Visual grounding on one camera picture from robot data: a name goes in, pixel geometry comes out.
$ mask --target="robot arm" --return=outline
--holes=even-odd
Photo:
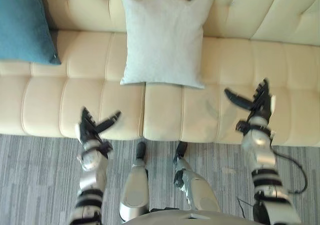
[[[299,225],[301,219],[283,187],[271,149],[272,132],[268,128],[272,115],[272,97],[266,79],[259,84],[251,101],[229,89],[226,96],[235,105],[249,110],[247,120],[240,120],[236,130],[243,133],[242,148],[254,183],[253,217],[265,225]]]
[[[101,206],[107,183],[108,153],[111,144],[102,142],[99,133],[112,126],[119,118],[118,111],[99,125],[93,121],[86,108],[82,111],[81,122],[76,126],[78,140],[84,152],[77,156],[82,166],[80,189],[69,225],[101,225]]]

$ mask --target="gray carpet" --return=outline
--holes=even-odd
[[[119,199],[134,158],[137,141],[112,141],[108,181],[103,203],[103,224],[121,224]],[[188,209],[173,186],[172,164],[176,142],[147,141],[150,208]],[[320,224],[320,148],[277,147],[301,161],[309,177],[307,192],[293,202],[306,225]],[[75,205],[81,173],[76,155],[82,150],[75,139],[0,135],[0,219],[5,225],[66,224]],[[253,203],[253,184],[239,145],[197,144],[188,147],[186,159],[207,178],[224,213],[241,216],[236,196]],[[279,160],[279,172],[288,187],[303,186],[292,164]],[[252,220],[252,208],[243,205]]]

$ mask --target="wire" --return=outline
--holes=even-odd
[[[250,203],[248,203],[248,202],[246,202],[246,201],[243,201],[243,200],[240,199],[238,196],[236,197],[236,199],[238,200],[239,206],[240,206],[240,208],[241,208],[242,216],[243,216],[243,218],[245,219],[245,218],[246,218],[246,216],[245,216],[245,211],[244,211],[244,208],[241,206],[240,201],[243,202],[244,204],[247,204],[247,205],[251,206],[251,207],[253,207],[253,205],[251,205]]]
[[[294,163],[295,165],[297,165],[297,167],[300,169],[300,171],[302,172],[303,174],[303,177],[304,177],[304,187],[300,190],[289,190],[288,189],[288,193],[289,194],[293,194],[293,195],[298,195],[298,194],[302,194],[304,191],[306,191],[307,187],[308,187],[308,177],[307,177],[307,174],[306,174],[306,171],[303,169],[302,165],[295,159],[293,159],[292,157],[290,156],[287,156],[287,155],[284,155],[282,153],[279,153],[277,151],[275,151],[271,145],[270,145],[270,149],[272,150],[272,152],[279,158],[283,158],[283,159],[287,159],[289,161],[291,161],[292,163]]]

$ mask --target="leather upholstery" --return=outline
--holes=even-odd
[[[276,95],[274,144],[320,146],[320,47],[214,37],[202,46],[205,89],[146,85],[144,137],[239,143],[235,127],[249,113],[231,104],[224,89],[252,98],[267,77]]]
[[[102,137],[142,136],[145,84],[120,85],[125,33],[59,31],[60,66],[0,61],[0,133],[76,137],[82,106],[100,121],[123,116]]]
[[[45,0],[52,28],[125,32],[121,0]],[[320,46],[320,0],[214,0],[203,26],[210,37]]]
[[[223,90],[250,97],[268,77],[277,95],[274,143],[320,147],[320,0],[214,0],[204,25],[204,90],[120,85],[127,56],[121,0],[44,4],[59,29],[52,37],[62,65],[0,60],[0,133],[75,137],[86,106],[99,120],[123,112],[102,135],[108,139],[239,144],[235,124],[248,113]]]

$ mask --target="teal pillow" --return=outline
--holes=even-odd
[[[0,60],[61,64],[42,0],[0,0]]]

